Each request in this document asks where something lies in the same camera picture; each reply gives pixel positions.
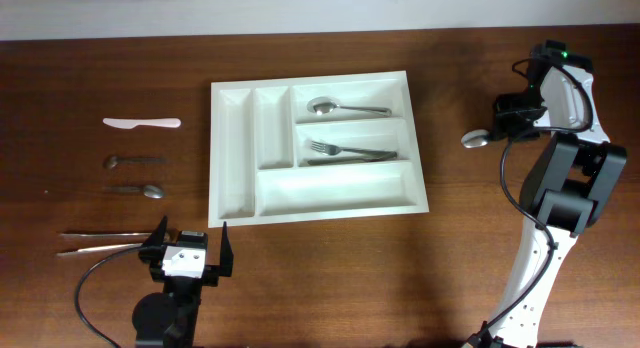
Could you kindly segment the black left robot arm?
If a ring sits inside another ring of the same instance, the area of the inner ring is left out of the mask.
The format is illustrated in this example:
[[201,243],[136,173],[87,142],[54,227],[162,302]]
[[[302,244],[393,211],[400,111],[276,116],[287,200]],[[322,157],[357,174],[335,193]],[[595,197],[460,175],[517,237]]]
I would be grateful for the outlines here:
[[228,228],[222,227],[217,265],[206,262],[208,235],[180,231],[165,240],[168,218],[141,244],[138,257],[149,266],[151,278],[163,290],[143,297],[132,313],[137,347],[191,347],[194,342],[202,289],[216,287],[233,272],[234,254]]

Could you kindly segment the silver tablespoon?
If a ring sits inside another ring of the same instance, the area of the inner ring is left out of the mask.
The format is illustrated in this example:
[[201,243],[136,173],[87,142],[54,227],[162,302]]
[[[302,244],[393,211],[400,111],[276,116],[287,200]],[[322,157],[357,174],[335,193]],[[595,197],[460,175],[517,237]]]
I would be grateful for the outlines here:
[[390,117],[392,115],[392,110],[389,108],[345,106],[324,96],[313,98],[307,103],[307,110],[316,115],[325,115],[337,109],[371,113],[384,117]]
[[477,129],[464,134],[461,144],[467,149],[480,148],[491,142],[491,134],[488,130]]

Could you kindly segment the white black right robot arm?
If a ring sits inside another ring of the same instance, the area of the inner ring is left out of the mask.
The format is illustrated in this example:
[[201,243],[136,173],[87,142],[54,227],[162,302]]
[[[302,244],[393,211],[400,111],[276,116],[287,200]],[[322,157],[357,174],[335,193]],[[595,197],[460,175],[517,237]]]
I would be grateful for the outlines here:
[[489,130],[466,133],[479,148],[551,139],[508,201],[523,215],[519,249],[496,311],[465,342],[468,347],[535,347],[559,270],[580,235],[599,219],[627,162],[610,142],[592,95],[593,63],[562,42],[534,46],[523,60],[526,88],[499,95]]

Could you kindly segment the silver fork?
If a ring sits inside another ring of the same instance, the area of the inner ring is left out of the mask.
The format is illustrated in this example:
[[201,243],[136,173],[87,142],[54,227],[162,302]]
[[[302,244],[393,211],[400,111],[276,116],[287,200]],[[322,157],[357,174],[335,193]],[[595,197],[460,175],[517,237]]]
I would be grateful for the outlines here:
[[310,141],[307,144],[307,147],[314,152],[327,155],[327,156],[337,156],[342,153],[353,153],[358,155],[375,157],[375,156],[382,156],[382,155],[389,154],[389,151],[386,151],[386,150],[352,148],[352,147],[339,146],[339,145],[334,145],[334,144],[329,144],[329,143],[324,143],[319,141]]
[[363,156],[363,157],[349,157],[349,158],[327,158],[327,159],[309,159],[306,161],[308,166],[321,166],[321,165],[340,165],[340,164],[355,164],[355,163],[373,163],[394,160],[398,157],[396,152],[389,152],[379,156]]

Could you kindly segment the small dark metal teaspoon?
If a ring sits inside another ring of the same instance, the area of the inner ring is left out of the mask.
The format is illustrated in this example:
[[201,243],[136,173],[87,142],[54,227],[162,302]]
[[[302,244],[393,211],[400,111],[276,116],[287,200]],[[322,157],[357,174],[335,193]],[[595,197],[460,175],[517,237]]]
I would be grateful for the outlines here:
[[107,170],[113,170],[123,164],[163,164],[166,160],[161,157],[120,157],[112,155],[106,158],[103,167]]

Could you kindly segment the small silver teaspoon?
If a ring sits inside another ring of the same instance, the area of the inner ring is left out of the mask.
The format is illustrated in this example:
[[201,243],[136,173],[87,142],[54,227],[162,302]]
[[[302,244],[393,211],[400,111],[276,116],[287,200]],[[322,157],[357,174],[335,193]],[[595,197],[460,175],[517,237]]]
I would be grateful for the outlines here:
[[165,197],[165,192],[162,188],[154,185],[139,185],[139,186],[107,186],[104,190],[109,193],[118,194],[141,194],[151,199],[162,199]]

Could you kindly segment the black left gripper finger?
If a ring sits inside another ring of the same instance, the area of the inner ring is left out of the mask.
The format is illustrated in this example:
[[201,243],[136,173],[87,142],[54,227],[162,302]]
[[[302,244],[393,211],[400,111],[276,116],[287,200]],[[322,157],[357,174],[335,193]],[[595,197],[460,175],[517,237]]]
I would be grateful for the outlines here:
[[231,277],[234,265],[234,253],[229,239],[227,222],[223,223],[218,265],[219,277]]
[[165,244],[165,238],[167,235],[168,217],[164,216],[157,228],[150,234],[150,236],[141,244],[138,258],[142,263],[151,263],[158,260],[162,248]]

